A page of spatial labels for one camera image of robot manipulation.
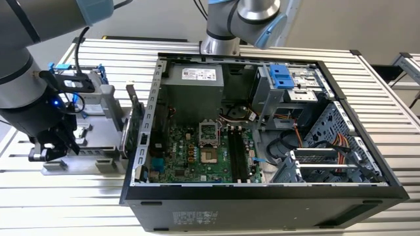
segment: green circuit board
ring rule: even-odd
[[[169,129],[167,151],[163,157],[163,171],[158,174],[159,183],[231,183],[230,158],[226,129],[219,130],[217,148],[198,145],[198,127],[171,127]],[[251,141],[251,133],[242,132],[243,148]],[[249,151],[245,151],[246,169]],[[253,168],[249,182],[261,182],[259,169]]]

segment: power supply label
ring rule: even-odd
[[[182,69],[182,79],[215,81],[215,69],[185,68]]]

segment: aluminum extrusion table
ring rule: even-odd
[[[59,63],[74,64],[73,50],[74,44]],[[134,81],[138,99],[146,102],[157,52],[195,54],[198,44],[86,39],[81,45],[79,65],[97,66],[101,63],[105,66],[109,83],[115,87],[114,96],[122,106],[130,104],[126,81]],[[241,55],[325,62],[410,199],[343,230],[187,234],[420,235],[420,121],[362,56],[349,50],[270,48],[261,51],[250,46],[241,46]],[[5,229],[0,234],[143,233],[130,209],[118,206],[123,176],[42,176],[42,164],[26,160],[30,147],[25,135],[11,128],[0,143],[0,229]]]

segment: motherboard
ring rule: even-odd
[[[261,182],[249,130],[199,126],[169,129],[163,158],[151,159],[150,180],[159,183]]]

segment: robotic arm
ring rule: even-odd
[[[111,0],[0,0],[0,116],[34,144],[29,161],[50,161],[69,149],[78,153],[75,108],[58,94],[93,92],[93,87],[82,73],[38,72],[26,47],[91,26],[129,2],[113,6]],[[209,0],[201,53],[238,55],[238,38],[261,49],[271,46],[285,25],[278,9],[279,0]],[[65,81],[81,86],[66,87]]]
[[[266,49],[286,24],[279,0],[209,0],[206,38],[201,54],[238,56],[239,39]]]
[[[111,0],[0,0],[0,115],[34,144],[29,161],[53,160],[67,149],[78,153],[74,106],[58,94],[79,91],[65,80],[91,89],[83,75],[34,75],[39,68],[26,47],[107,18],[113,7]]]

